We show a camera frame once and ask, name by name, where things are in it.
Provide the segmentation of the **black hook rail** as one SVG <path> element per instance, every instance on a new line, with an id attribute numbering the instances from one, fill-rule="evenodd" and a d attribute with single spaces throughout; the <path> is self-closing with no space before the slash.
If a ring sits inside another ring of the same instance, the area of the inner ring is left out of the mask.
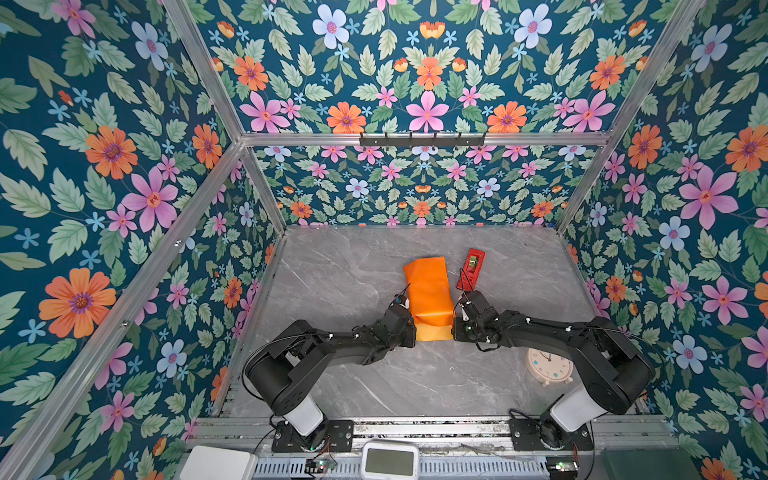
<path id="1" fill-rule="evenodd" d="M 464 133 L 397 133 L 397 134 L 360 134 L 359 145 L 371 147 L 394 147 L 398 149 L 412 147 L 475 147 L 483 146 L 485 134 Z"/>

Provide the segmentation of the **red tape dispenser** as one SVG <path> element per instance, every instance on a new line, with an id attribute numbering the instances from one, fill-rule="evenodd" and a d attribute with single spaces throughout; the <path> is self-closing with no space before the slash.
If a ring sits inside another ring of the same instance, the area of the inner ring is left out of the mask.
<path id="1" fill-rule="evenodd" d="M 478 264 L 474 269 L 470 269 L 468 266 L 469 258 L 472 255 L 476 255 L 479 258 Z M 462 292 L 470 292 L 476 289 L 479 276 L 481 274 L 483 263 L 485 259 L 485 252 L 470 248 L 465 258 L 464 264 L 459 270 L 459 279 L 456 288 Z"/>

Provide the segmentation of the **white display device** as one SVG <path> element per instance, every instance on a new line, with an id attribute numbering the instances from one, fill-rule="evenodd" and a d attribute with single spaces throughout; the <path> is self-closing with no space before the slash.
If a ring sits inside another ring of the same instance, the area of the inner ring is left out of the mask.
<path id="1" fill-rule="evenodd" d="M 362 449 L 360 475 L 363 479 L 404 479 L 419 477 L 420 451 L 406 442 L 372 440 Z"/>

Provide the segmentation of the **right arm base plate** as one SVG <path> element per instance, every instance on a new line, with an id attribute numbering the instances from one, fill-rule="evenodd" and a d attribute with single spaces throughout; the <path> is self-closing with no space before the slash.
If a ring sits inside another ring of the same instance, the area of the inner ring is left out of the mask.
<path id="1" fill-rule="evenodd" d="M 594 438 L 586 426 L 567 432 L 554 421 L 513 417 L 508 422 L 517 451 L 592 451 Z"/>

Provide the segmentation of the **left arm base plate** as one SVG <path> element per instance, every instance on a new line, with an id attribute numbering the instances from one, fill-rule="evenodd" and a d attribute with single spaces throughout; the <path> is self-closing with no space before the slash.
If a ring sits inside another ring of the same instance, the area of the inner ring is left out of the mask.
<path id="1" fill-rule="evenodd" d="M 302 436 L 287 421 L 277 424 L 271 450 L 274 453 L 347 453 L 352 450 L 355 423 L 352 420 L 324 420 L 312 433 Z"/>

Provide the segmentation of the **white box bottom left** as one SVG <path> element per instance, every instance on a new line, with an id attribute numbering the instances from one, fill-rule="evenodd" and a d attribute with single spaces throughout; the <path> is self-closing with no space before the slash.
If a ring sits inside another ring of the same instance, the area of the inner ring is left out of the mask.
<path id="1" fill-rule="evenodd" d="M 249 452 L 210 446 L 195 446 L 178 478 L 180 480 L 244 480 L 255 473 L 258 457 Z"/>

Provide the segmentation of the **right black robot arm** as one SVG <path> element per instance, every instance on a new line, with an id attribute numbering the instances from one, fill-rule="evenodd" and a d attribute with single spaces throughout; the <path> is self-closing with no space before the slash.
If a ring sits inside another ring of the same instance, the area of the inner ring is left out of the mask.
<path id="1" fill-rule="evenodd" d="M 529 348 L 572 362 L 581 384 L 561 396 L 540 417 L 543 446 L 561 449 L 573 434 L 605 414 L 623 415 L 651 383 L 654 367 L 641 350 L 605 317 L 589 322 L 557 322 L 514 310 L 501 313 L 475 290 L 458 301 L 452 333 L 486 353 Z"/>

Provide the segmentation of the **green mat bottom right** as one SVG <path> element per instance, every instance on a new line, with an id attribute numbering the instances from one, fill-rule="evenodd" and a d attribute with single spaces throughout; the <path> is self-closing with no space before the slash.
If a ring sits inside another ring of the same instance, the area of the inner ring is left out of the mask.
<path id="1" fill-rule="evenodd" d="M 699 479 L 694 463 L 683 450 L 614 450 L 601 454 L 609 479 Z"/>

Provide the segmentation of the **white round clock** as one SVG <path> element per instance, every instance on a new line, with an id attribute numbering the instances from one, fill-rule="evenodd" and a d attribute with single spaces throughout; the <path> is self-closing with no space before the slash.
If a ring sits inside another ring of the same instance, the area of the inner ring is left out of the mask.
<path id="1" fill-rule="evenodd" d="M 529 374 L 544 387 L 573 381 L 573 362 L 554 353 L 529 348 L 526 367 Z"/>

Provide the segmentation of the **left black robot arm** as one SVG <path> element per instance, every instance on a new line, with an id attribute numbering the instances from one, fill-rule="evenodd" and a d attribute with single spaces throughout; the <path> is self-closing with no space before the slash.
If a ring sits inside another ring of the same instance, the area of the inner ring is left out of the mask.
<path id="1" fill-rule="evenodd" d="M 413 348 L 416 336 L 409 300 L 400 293 L 381 318 L 348 332 L 294 321 L 246 360 L 241 378 L 252 397 L 309 439 L 325 429 L 327 417 L 311 398 L 311 391 L 328 368 L 379 362 L 394 350 Z"/>

